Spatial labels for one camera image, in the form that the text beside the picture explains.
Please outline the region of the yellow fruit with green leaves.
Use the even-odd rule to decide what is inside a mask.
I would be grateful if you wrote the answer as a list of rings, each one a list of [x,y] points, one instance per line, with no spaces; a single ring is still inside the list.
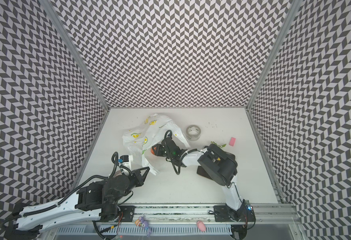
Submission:
[[[223,148],[226,147],[226,144],[220,145],[220,144],[218,144],[218,143],[216,143],[216,142],[214,142],[214,141],[211,141],[211,144],[214,144],[214,145],[218,146],[218,147],[221,148],[221,149],[223,149]]]

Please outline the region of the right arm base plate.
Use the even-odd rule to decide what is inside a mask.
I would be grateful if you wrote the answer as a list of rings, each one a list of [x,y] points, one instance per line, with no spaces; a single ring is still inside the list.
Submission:
[[[233,210],[227,205],[216,205],[213,207],[213,215],[216,222],[254,222],[255,213],[246,206]]]

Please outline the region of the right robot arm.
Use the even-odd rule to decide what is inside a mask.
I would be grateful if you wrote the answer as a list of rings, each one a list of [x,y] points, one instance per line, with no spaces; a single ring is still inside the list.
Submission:
[[[210,144],[202,150],[180,149],[172,139],[171,130],[166,131],[160,144],[151,147],[151,153],[170,162],[177,175],[180,175],[181,168],[197,166],[206,178],[222,186],[225,205],[214,206],[208,212],[214,215],[216,222],[245,222],[245,228],[249,222],[256,223],[253,206],[238,192],[235,155],[225,152],[216,144]]]

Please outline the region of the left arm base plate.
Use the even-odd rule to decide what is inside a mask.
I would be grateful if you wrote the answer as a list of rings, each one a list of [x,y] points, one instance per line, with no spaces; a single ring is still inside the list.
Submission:
[[[119,221],[122,223],[133,222],[135,209],[136,207],[133,205],[118,206],[117,210],[118,210]]]

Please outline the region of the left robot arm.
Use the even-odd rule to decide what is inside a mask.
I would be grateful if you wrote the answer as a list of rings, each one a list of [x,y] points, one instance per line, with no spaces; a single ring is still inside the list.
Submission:
[[[123,206],[122,198],[131,198],[133,189],[141,187],[150,168],[131,170],[128,156],[112,155],[110,176],[94,175],[67,196],[36,206],[16,204],[0,224],[7,240],[33,240],[41,233],[80,222],[131,222],[134,206]]]

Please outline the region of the white plastic bag fruit print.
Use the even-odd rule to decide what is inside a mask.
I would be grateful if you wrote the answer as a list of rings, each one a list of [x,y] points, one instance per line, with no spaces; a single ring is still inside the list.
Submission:
[[[187,148],[190,144],[183,134],[181,128],[168,116],[153,114],[145,121],[131,130],[125,131],[122,135],[123,146],[132,155],[133,160],[142,167],[150,167],[150,173],[158,175],[159,170],[153,166],[145,157],[151,147],[164,139],[166,131],[171,130],[172,135],[178,138]]]

